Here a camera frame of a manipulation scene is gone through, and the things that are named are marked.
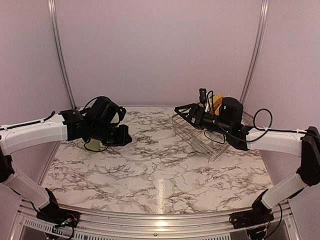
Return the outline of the pale green mug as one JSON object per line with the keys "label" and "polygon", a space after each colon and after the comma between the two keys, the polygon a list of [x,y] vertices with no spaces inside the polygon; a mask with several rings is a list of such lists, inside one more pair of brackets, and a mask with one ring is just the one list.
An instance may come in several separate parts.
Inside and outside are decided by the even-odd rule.
{"label": "pale green mug", "polygon": [[83,140],[80,140],[77,143],[77,146],[80,149],[85,150],[89,153],[93,153],[93,154],[104,152],[108,149],[106,146],[103,146],[99,140],[95,140],[95,139],[91,139],[88,142],[84,142]]}

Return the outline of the white green bowl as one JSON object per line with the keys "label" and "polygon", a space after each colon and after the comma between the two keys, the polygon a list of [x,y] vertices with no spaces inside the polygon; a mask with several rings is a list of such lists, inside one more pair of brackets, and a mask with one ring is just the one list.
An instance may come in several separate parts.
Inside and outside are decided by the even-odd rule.
{"label": "white green bowl", "polygon": [[201,133],[192,140],[191,147],[199,153],[210,153],[213,150],[213,141]]}

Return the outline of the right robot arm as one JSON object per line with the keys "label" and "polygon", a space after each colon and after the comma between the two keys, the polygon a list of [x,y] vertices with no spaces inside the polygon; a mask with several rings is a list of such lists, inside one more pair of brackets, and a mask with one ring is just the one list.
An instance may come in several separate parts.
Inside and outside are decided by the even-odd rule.
{"label": "right robot arm", "polygon": [[243,125],[243,105],[233,97],[224,97],[215,115],[213,101],[208,108],[192,103],[175,107],[174,111],[199,130],[210,130],[225,136],[235,149],[284,153],[300,158],[297,171],[273,188],[263,192],[252,204],[247,219],[258,224],[280,202],[293,197],[306,187],[320,183],[320,133],[316,127],[307,130],[279,130]]}

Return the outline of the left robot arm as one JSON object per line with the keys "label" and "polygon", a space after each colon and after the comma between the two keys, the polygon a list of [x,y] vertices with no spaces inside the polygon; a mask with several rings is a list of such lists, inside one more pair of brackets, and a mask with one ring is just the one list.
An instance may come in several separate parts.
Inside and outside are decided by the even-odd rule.
{"label": "left robot arm", "polygon": [[37,145],[82,139],[99,141],[105,148],[132,142],[129,127],[121,124],[126,109],[106,96],[91,99],[82,110],[69,109],[50,116],[0,128],[0,182],[28,199],[53,223],[63,219],[54,194],[39,186],[13,165],[12,154]]}

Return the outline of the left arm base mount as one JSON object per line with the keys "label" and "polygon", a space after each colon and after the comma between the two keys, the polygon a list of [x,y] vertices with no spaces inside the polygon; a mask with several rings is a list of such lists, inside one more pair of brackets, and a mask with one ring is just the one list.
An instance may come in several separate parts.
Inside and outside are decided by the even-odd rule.
{"label": "left arm base mount", "polygon": [[60,208],[49,212],[40,211],[36,214],[36,217],[40,220],[55,224],[55,228],[65,226],[76,228],[78,226],[80,213],[78,211]]}

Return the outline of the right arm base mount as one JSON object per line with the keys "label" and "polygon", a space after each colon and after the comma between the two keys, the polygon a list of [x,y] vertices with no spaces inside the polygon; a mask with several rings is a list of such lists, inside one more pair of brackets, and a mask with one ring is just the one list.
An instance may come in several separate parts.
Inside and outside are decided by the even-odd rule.
{"label": "right arm base mount", "polygon": [[262,214],[253,210],[246,210],[232,213],[229,217],[229,222],[233,225],[234,229],[241,229],[270,223],[274,219],[273,212]]}

